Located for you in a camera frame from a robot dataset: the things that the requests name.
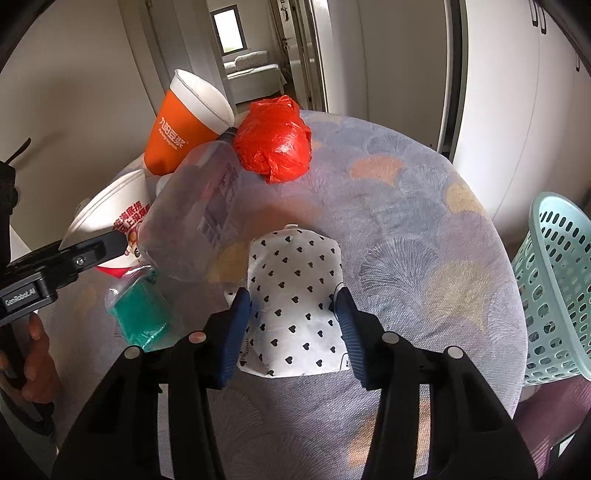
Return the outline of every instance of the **green object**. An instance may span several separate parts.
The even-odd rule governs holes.
[[[125,339],[144,350],[166,335],[173,317],[170,305],[155,285],[144,278],[124,291],[109,313],[117,318]]]
[[[528,335],[525,385],[583,374],[591,380],[591,220],[542,192],[512,266]]]

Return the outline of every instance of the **human hand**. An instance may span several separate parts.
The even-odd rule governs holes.
[[[60,388],[60,379],[53,358],[49,354],[49,337],[43,328],[41,319],[35,313],[31,313],[27,329],[31,336],[24,367],[27,383],[19,391],[10,386],[6,376],[0,375],[0,388],[17,405],[22,404],[23,400],[35,403],[50,403]],[[3,352],[0,352],[0,371],[7,371],[8,369],[8,358]]]

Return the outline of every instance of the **window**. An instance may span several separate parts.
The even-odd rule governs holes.
[[[246,40],[244,40],[237,5],[213,11],[212,19],[223,55],[246,50]]]

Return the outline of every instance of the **finger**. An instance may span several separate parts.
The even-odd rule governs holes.
[[[49,337],[43,333],[39,340],[31,342],[27,358],[25,360],[25,377],[35,380],[45,357],[49,352]]]
[[[59,390],[56,367],[48,355],[36,380],[29,380],[22,388],[22,396],[36,403],[49,403]]]
[[[5,372],[10,367],[10,362],[8,361],[8,357],[2,351],[0,351],[0,372]]]
[[[43,322],[36,313],[31,313],[29,317],[28,330],[33,340],[39,340],[45,334]]]

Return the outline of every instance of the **red plastic bag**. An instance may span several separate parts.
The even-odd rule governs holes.
[[[267,183],[283,183],[310,169],[311,139],[297,103],[284,95],[251,103],[234,148],[245,170],[263,175]]]

